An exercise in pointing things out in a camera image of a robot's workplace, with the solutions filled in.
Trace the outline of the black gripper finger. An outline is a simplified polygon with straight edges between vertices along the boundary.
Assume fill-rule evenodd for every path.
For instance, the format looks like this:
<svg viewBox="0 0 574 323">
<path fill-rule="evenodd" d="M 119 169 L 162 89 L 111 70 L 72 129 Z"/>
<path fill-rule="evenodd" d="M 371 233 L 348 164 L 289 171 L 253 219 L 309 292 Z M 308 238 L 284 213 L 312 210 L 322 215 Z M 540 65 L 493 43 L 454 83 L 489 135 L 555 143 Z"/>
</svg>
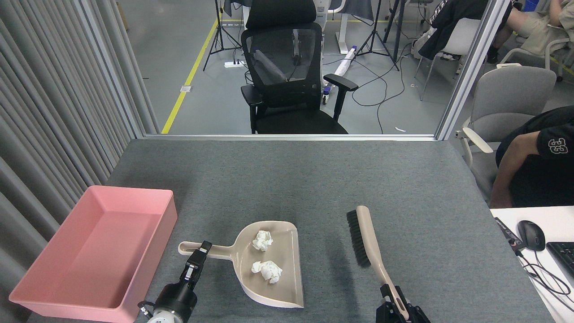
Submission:
<svg viewBox="0 0 574 323">
<path fill-rule="evenodd" d="M 376 310 L 376 323 L 401 323 L 402 314 L 398 311 L 396 300 L 391 293 L 388 284 L 384 284 L 380 288 L 383 303 Z"/>
<path fill-rule="evenodd" d="M 205 260 L 212 247 L 211 242 L 203 242 L 190 256 L 190 289 L 193 290 L 201 276 Z"/>
<path fill-rule="evenodd" d="M 185 251 L 189 251 L 189 250 L 195 251 L 195 249 L 197 249 L 197 248 L 199 248 L 199 247 L 200 247 L 200 246 L 195 247 L 195 248 L 188 248 L 188 249 L 186 249 Z M 183 273 L 181 274 L 180 279 L 181 279 L 181 280 L 184 280 L 184 281 L 187 281 L 187 284 L 190 284 L 190 256 L 189 256 L 189 258 L 188 258 L 188 260 L 187 260 L 187 262 L 186 262 L 186 264 L 185 264 L 185 269 L 183 270 Z"/>
<path fill-rule="evenodd" d="M 419 306 L 413 306 L 408 300 L 404 297 L 402 292 L 398 292 L 400 296 L 400 300 L 404 307 L 404 310 L 408 312 L 408 318 L 404 319 L 403 316 L 400 317 L 400 321 L 402 323 L 430 323 L 431 321 L 425 315 L 424 311 Z"/>
</svg>

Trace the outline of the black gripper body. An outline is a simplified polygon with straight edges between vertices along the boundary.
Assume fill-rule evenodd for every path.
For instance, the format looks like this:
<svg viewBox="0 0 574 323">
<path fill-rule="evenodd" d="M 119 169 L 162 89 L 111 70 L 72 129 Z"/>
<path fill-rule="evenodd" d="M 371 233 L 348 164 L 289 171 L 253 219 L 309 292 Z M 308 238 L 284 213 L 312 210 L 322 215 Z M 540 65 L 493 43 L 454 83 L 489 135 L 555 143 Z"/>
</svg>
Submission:
<svg viewBox="0 0 574 323">
<path fill-rule="evenodd" d="M 166 285 L 155 302 L 156 322 L 187 322 L 197 304 L 188 284 Z"/>
</svg>

